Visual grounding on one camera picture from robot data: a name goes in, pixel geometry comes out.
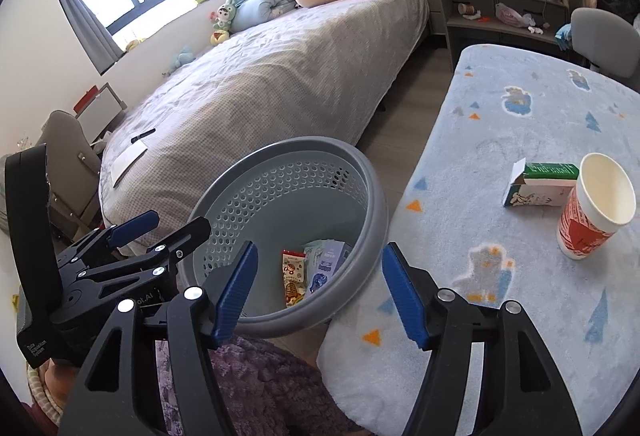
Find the paper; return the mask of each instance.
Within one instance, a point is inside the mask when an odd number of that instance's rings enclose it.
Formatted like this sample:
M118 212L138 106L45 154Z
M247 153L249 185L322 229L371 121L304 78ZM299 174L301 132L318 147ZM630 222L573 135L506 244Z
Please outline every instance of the paper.
M115 159L113 165L111 165L111 184L114 188L127 169L144 154L146 148L144 142L138 140Z

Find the laundry basket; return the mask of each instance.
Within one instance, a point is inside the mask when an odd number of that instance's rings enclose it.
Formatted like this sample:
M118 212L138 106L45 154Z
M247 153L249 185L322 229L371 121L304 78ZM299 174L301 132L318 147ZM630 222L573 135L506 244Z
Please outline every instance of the laundry basket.
M240 160L209 187L191 213L211 236L179 266L182 285L201 284L230 264L244 241L258 249L258 273L236 333L281 337L331 318L378 265L386 241L386 200L373 167L356 148L331 138L275 143ZM282 250L335 239L353 246L334 277L285 308Z

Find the paper cup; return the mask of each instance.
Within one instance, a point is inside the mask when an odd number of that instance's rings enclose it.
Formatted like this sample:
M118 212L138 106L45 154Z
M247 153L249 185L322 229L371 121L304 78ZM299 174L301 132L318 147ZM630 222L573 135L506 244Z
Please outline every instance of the paper cup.
M471 4L458 4L458 13L460 15L475 15L476 9Z
M584 259L635 215L636 193L626 172L604 154L587 154L558 222L560 249Z

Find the table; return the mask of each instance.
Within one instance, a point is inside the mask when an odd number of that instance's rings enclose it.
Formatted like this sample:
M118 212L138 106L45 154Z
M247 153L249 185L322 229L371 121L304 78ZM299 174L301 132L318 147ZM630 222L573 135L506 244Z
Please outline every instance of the table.
M503 46L463 51L391 222L410 264L471 302L521 302L564 378L585 436L640 365L640 215L582 262L556 243L553 207L504 208L513 163L612 156L640 188L640 96L595 72ZM337 405L380 436L402 434L429 355L406 338L382 273L332 321L318 364ZM471 434L474 345L458 434Z

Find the red object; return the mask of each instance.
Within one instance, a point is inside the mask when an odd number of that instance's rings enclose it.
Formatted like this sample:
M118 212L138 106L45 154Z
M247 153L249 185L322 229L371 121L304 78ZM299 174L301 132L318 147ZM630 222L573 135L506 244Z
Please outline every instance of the red object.
M306 257L306 255L303 254L303 253L298 253L296 251L289 251L289 250L283 250L282 254L283 255L292 255L293 257L302 257L302 258Z
M589 255L613 235L595 226L582 211L575 188L564 206L560 222L560 238L566 249L578 256Z
M84 96L80 99L78 103L74 105L74 112L78 114L82 109L84 109L89 102L92 101L98 95L98 86L94 85L91 89L89 89Z

